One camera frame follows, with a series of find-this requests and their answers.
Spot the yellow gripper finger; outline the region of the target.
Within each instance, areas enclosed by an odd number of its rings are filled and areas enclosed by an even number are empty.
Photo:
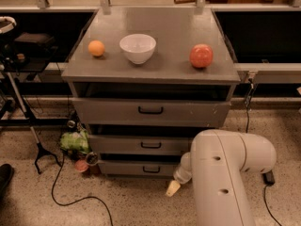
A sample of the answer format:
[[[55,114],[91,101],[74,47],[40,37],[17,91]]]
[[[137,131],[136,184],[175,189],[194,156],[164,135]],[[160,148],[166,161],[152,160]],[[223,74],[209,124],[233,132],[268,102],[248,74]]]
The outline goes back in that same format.
[[[172,180],[169,184],[168,187],[166,189],[166,195],[168,197],[172,197],[181,187],[181,184],[176,181],[176,180]]]

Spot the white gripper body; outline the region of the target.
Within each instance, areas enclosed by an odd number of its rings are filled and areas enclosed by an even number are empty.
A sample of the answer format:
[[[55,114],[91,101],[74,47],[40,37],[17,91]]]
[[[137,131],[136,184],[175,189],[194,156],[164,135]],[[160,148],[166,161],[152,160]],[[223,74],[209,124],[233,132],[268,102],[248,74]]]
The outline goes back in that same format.
[[[190,170],[187,170],[179,165],[174,170],[173,177],[179,184],[184,185],[192,179],[192,174]]]

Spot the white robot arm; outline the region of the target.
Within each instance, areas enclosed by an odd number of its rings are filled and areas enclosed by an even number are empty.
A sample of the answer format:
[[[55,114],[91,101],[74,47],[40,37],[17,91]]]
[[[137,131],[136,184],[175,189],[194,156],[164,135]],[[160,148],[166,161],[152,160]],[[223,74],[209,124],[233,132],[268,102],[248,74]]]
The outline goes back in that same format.
[[[277,161],[267,138],[224,130],[205,130],[174,170],[166,190],[173,196],[181,185],[193,183],[197,226],[256,226],[241,173],[266,173]]]

